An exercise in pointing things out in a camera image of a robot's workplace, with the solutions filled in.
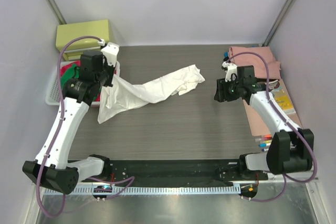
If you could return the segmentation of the white printed t shirt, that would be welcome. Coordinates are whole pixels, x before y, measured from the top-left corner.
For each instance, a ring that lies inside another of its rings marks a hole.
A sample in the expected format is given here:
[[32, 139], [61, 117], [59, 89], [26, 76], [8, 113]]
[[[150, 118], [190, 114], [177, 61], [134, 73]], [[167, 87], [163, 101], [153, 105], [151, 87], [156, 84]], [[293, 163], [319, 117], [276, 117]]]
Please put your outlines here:
[[196, 65], [184, 67], [144, 84], [131, 84], [114, 76], [113, 86], [101, 90], [98, 123], [102, 124], [124, 111], [165, 101], [175, 94], [184, 95], [203, 82], [205, 78]]

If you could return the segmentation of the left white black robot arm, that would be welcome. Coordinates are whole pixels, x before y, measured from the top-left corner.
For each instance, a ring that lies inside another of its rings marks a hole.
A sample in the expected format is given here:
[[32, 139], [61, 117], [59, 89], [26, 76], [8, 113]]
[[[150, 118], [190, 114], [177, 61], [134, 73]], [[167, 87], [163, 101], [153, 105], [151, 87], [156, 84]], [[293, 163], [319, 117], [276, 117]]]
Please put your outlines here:
[[78, 182], [110, 175], [107, 157], [93, 154], [70, 163], [68, 155], [77, 129], [100, 88], [112, 85], [116, 65], [117, 53], [109, 52], [108, 48], [81, 55], [79, 77], [65, 83], [64, 98], [44, 146], [34, 161], [23, 164], [23, 173], [34, 184], [68, 195]]

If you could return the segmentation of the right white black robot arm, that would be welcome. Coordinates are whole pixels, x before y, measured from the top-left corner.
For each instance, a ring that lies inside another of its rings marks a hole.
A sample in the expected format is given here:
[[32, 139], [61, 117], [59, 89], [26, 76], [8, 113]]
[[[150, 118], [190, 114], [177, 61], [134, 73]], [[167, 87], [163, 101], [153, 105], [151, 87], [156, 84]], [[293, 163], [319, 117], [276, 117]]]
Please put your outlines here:
[[225, 77], [216, 81], [214, 99], [218, 102], [243, 99], [262, 118], [272, 135], [268, 151], [244, 155], [248, 170], [278, 174], [306, 172], [312, 169], [314, 135], [293, 122], [274, 100], [265, 83], [259, 83], [253, 66], [222, 66]]

